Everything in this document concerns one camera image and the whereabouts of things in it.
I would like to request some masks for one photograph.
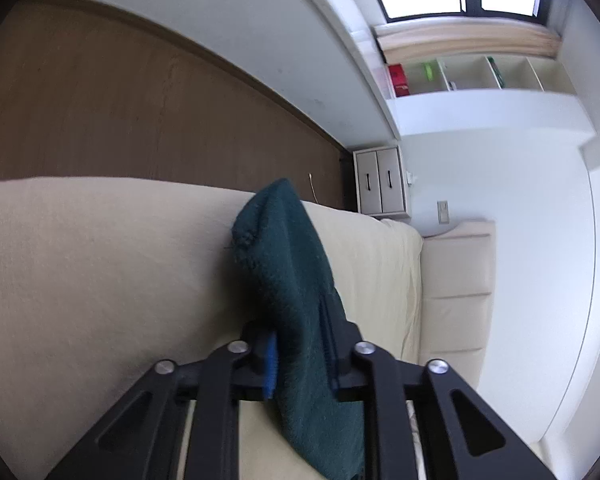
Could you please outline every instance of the beige bed sheet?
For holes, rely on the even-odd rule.
[[[0,453],[41,480],[155,361],[206,357],[251,316],[230,229],[251,194],[164,182],[0,183]],[[306,204],[347,317],[416,361],[422,239]],[[241,478],[320,478],[242,403]]]

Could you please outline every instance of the bed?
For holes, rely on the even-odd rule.
[[[152,363],[235,338],[253,314],[230,229],[250,197],[134,179],[0,182],[0,454],[19,480],[43,479]],[[445,358],[475,386],[493,223],[423,240],[400,222],[306,210],[363,336],[405,361]],[[264,410],[241,406],[242,478],[321,478]]]

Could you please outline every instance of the white drawer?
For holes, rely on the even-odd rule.
[[[360,212],[365,215],[381,213],[382,203],[380,200],[376,152],[356,154],[356,163],[358,165]]]
[[[383,213],[405,211],[402,193],[402,171],[398,160],[398,149],[378,150],[378,172]]]

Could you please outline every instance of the wall outlet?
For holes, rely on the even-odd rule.
[[[449,204],[446,203],[446,200],[440,200],[438,202],[438,223],[449,223]]]

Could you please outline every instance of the silver screw head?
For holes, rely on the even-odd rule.
[[[435,374],[446,374],[449,370],[449,364],[442,359],[432,359],[429,361],[429,364],[427,364],[427,367]]]
[[[369,355],[376,351],[376,345],[369,341],[360,341],[354,346],[356,352],[362,355]]]
[[[234,354],[243,354],[249,349],[249,343],[238,339],[238,341],[231,341],[226,349]]]
[[[165,359],[164,361],[158,361],[154,367],[155,372],[160,375],[172,374],[175,369],[175,363],[173,361],[169,361],[168,359]]]

